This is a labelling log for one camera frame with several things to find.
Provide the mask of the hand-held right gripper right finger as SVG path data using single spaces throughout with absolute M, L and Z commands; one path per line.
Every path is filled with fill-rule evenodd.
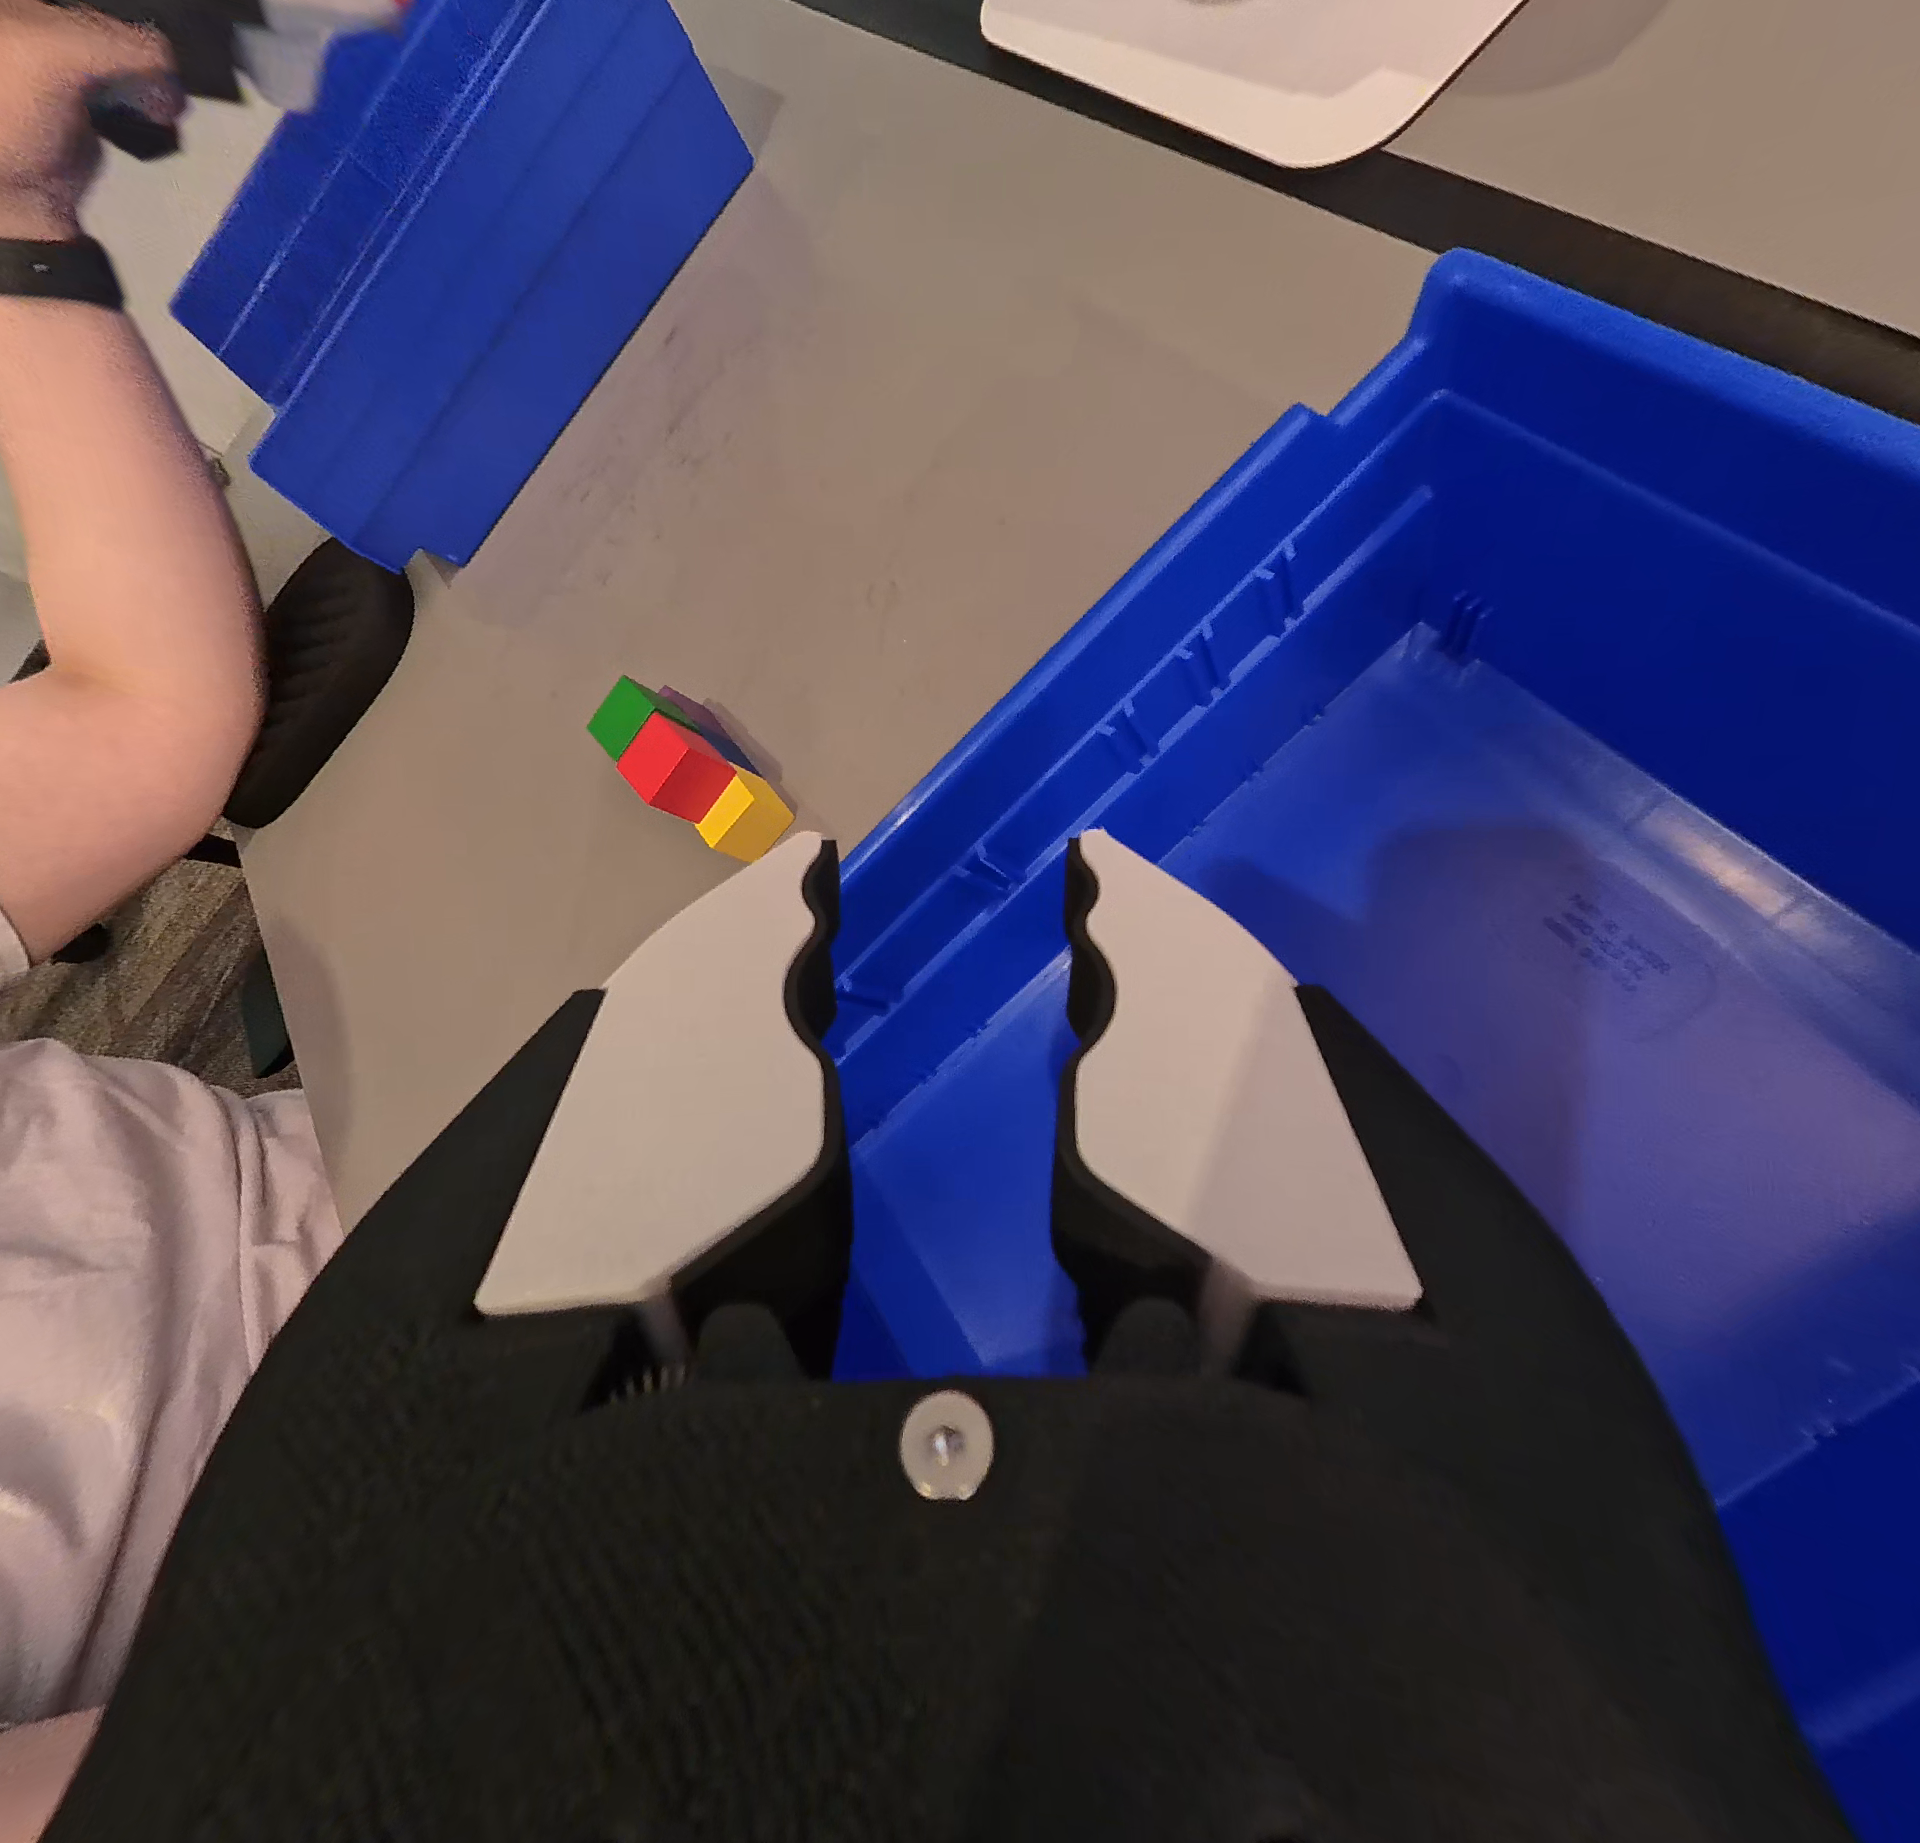
M 1055 1257 L 1095 1363 L 1172 1302 L 1233 1370 L 1263 1306 L 1423 1302 L 1304 989 L 1236 920 L 1105 830 L 1066 857 Z

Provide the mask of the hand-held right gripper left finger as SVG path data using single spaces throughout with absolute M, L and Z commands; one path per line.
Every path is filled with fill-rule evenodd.
M 754 1305 L 831 1374 L 854 1256 L 839 925 L 839 846 L 796 831 L 606 976 L 477 1288 L 485 1321 L 611 1312 L 674 1368 Z

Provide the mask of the blue plastic bin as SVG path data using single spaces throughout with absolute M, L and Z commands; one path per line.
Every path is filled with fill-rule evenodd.
M 1595 1279 L 1916 1839 L 1916 426 L 1453 250 L 842 861 L 837 1371 L 1066 1374 L 1066 846 L 1327 987 Z
M 350 550 L 465 564 L 749 179 L 670 0 L 418 0 L 335 43 L 175 296 Z

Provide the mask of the yellow wooden cube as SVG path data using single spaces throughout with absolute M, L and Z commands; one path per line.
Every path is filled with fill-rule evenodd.
M 790 833 L 794 823 L 794 808 L 769 779 L 733 765 L 727 787 L 711 800 L 694 830 L 708 849 L 739 864 L 754 864 Z

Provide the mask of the red wooden cube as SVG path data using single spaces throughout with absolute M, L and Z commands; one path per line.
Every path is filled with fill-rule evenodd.
M 738 773 L 723 750 L 664 710 L 645 717 L 616 770 L 640 800 L 693 824 L 708 818 Z

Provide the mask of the green wooden cube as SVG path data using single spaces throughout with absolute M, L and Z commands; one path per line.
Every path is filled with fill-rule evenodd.
M 640 684 L 633 674 L 621 674 L 593 710 L 588 733 L 606 759 L 618 763 L 633 747 L 641 729 L 660 713 L 676 717 L 656 690 Z

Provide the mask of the person's left forearm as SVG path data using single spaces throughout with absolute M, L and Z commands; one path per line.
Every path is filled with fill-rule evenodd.
M 2 695 L 2 906 L 40 964 L 224 814 L 261 727 L 261 605 L 121 312 L 5 300 L 2 446 L 48 652 Z

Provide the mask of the person's left hand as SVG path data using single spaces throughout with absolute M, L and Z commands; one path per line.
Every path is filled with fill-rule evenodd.
M 71 241 L 101 165 L 90 119 L 103 93 L 175 135 L 186 108 L 176 54 L 156 30 L 90 6 L 2 0 L 2 236 Z

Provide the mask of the black wristband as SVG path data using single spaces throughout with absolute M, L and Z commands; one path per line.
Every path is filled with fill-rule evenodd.
M 105 246 L 79 236 L 73 240 L 0 241 L 2 300 L 56 300 L 107 312 L 124 310 L 121 276 Z

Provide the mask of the black oval pad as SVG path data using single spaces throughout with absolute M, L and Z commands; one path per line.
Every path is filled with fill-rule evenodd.
M 393 679 L 416 609 L 403 571 L 336 537 L 301 561 L 267 609 L 269 703 L 225 823 L 265 830 L 301 800 Z

